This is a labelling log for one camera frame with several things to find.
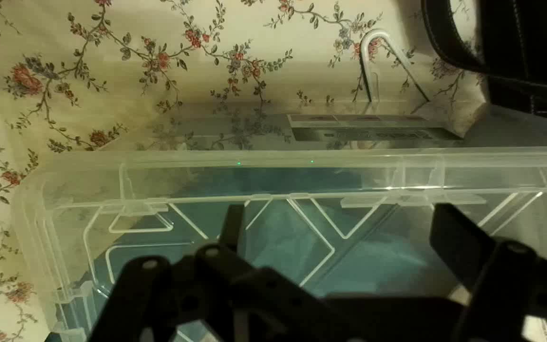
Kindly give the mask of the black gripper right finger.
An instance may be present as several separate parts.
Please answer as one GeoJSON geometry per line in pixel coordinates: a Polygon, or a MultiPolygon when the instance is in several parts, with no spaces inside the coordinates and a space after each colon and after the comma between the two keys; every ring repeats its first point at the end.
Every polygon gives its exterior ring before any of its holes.
{"type": "Polygon", "coordinates": [[[452,203],[436,203],[429,245],[455,279],[471,291],[495,247],[495,239],[452,203]]]}

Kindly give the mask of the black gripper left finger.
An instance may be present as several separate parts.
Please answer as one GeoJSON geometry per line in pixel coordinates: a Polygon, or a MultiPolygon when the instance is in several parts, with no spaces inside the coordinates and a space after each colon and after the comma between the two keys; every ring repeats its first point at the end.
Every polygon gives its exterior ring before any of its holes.
{"type": "Polygon", "coordinates": [[[243,232],[243,205],[229,205],[222,222],[218,243],[229,251],[237,251],[243,232]]]}

